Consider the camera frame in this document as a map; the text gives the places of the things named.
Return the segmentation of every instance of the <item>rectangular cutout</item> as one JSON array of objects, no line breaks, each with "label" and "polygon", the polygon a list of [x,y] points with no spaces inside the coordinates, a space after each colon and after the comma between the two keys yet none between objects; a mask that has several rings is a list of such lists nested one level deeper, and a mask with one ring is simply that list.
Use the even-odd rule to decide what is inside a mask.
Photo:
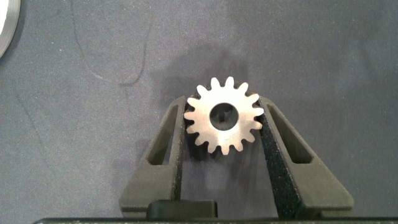
[{"label": "rectangular cutout", "polygon": [[272,119],[275,122],[276,128],[282,138],[287,152],[291,160],[296,164],[309,164],[312,161],[312,155],[307,151],[302,142],[298,139],[295,133],[289,128],[285,119],[281,117],[277,110],[271,105],[267,105]]},{"label": "rectangular cutout", "polygon": [[157,139],[154,142],[153,150],[147,157],[147,160],[152,165],[166,165],[169,164],[170,151],[174,135],[175,120],[177,118],[178,105],[175,105],[167,115],[167,119],[160,128]]}]

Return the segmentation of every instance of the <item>center hole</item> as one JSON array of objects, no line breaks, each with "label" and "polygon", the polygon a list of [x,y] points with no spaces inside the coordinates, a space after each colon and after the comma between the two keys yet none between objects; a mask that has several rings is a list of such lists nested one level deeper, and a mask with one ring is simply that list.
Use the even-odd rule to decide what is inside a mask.
[{"label": "center hole", "polygon": [[220,131],[226,131],[238,122],[238,111],[229,103],[216,105],[210,112],[211,124]]}]

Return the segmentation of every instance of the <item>gear holder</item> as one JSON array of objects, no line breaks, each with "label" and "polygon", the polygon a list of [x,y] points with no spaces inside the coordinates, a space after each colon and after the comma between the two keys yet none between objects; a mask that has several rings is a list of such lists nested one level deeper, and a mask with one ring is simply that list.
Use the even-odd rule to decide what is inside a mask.
[{"label": "gear holder", "polygon": [[[257,120],[262,123],[261,141],[279,218],[347,216],[354,205],[349,192],[271,100],[260,96],[258,103],[264,108],[264,114]],[[180,200],[186,104],[182,96],[169,106],[159,132],[119,199],[124,217],[148,220],[217,217],[215,202],[198,205]],[[169,163],[162,165],[171,136]],[[170,207],[181,208],[181,203],[184,209],[173,214],[164,212]]]}]

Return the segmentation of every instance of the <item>gray fabric surface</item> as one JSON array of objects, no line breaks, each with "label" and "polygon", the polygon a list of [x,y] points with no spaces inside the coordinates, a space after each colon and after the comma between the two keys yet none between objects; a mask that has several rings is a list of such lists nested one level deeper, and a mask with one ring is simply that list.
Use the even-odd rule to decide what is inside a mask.
[{"label": "gray fabric surface", "polygon": [[[230,75],[276,103],[351,192],[352,216],[398,215],[397,1],[22,8],[0,59],[0,223],[120,217],[169,103]],[[221,217],[275,217],[260,151],[187,156],[183,197],[216,199]]]}]

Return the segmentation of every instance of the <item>spur gear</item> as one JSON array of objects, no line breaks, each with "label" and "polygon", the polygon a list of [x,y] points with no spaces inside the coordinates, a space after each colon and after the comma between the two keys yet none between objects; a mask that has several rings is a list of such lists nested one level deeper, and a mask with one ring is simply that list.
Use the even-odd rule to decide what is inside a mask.
[{"label": "spur gear", "polygon": [[191,97],[187,100],[195,109],[184,113],[185,119],[194,122],[187,128],[187,133],[199,133],[195,144],[200,146],[208,142],[209,153],[213,153],[217,146],[221,146],[224,155],[229,153],[230,146],[240,152],[243,139],[254,142],[250,130],[262,128],[262,124],[254,120],[264,113],[263,108],[253,107],[259,95],[246,96],[249,85],[242,83],[235,89],[234,84],[233,77],[227,78],[225,86],[212,78],[210,90],[197,86],[200,99]]}]

